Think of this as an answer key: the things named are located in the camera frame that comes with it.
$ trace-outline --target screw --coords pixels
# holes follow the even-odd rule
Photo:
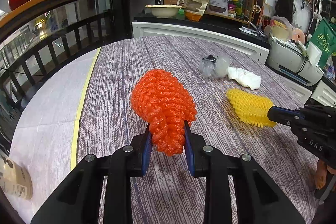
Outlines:
[[[244,161],[250,161],[252,159],[252,157],[249,155],[249,154],[243,154],[241,156],[241,158],[244,160]]]
[[[124,152],[131,152],[133,150],[133,146],[125,145],[123,148]]]
[[[205,152],[212,152],[213,147],[211,145],[205,145],[203,146],[203,151]]]
[[[88,154],[85,156],[86,161],[93,161],[95,159],[95,156],[93,154]]]

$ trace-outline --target round table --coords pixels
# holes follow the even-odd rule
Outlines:
[[[201,58],[222,52],[231,57],[232,67],[260,75],[260,88],[251,91],[227,78],[204,78],[198,71]],[[98,157],[110,155],[129,144],[133,136],[144,133],[147,123],[131,109],[130,95],[148,70],[164,69],[177,77],[194,98],[198,114],[191,131],[201,134],[206,143],[224,154],[236,157],[243,153],[252,155],[284,191],[305,221],[310,223],[318,206],[313,197],[317,158],[296,143],[297,138],[289,127],[278,124],[274,128],[259,128],[239,121],[226,98],[228,89],[238,88],[266,96],[276,106],[290,109],[302,107],[303,104],[285,86],[279,75],[244,53],[219,43],[188,37],[123,40],[102,47],[98,57],[95,54],[81,57],[88,62],[85,66],[78,65],[75,78],[68,76],[63,80],[62,74],[69,71],[69,65],[73,65],[70,63],[48,80],[30,101],[19,121],[10,156],[28,169],[34,195],[30,201],[15,197],[9,199],[26,222],[70,172],[71,139],[76,131],[76,113],[72,105],[78,103],[72,101],[80,97],[90,64],[94,64],[92,60],[96,58],[79,121],[77,162],[89,153]],[[51,82],[53,91],[60,89],[63,95],[52,101],[55,105],[46,105],[43,97],[53,97],[53,93],[47,91],[51,88]],[[64,85],[73,86],[67,90]],[[60,124],[55,121],[57,118],[53,118],[53,122],[47,125],[48,130],[40,131],[40,127],[46,126],[43,122],[37,121],[32,125],[29,111],[34,107],[42,107],[40,115],[44,116],[51,108],[61,109],[60,104],[63,108],[70,104],[67,116],[61,114],[66,121]],[[131,178],[131,196],[134,223],[203,223],[205,178],[190,176],[184,154],[167,157],[153,151],[146,176]],[[235,200],[232,187],[231,199]],[[235,206],[232,207],[232,216],[234,223],[237,223]]]

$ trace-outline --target orange foam fruit net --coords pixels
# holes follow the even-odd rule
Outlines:
[[[135,113],[150,124],[152,143],[168,156],[181,154],[184,121],[195,121],[197,111],[189,92],[170,72],[148,71],[135,85],[131,105]]]

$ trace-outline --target clear plastic bag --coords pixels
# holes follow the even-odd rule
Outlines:
[[[198,70],[206,78],[213,77],[220,79],[227,75],[227,68],[230,63],[231,58],[227,54],[220,54],[218,56],[209,55],[202,58]]]

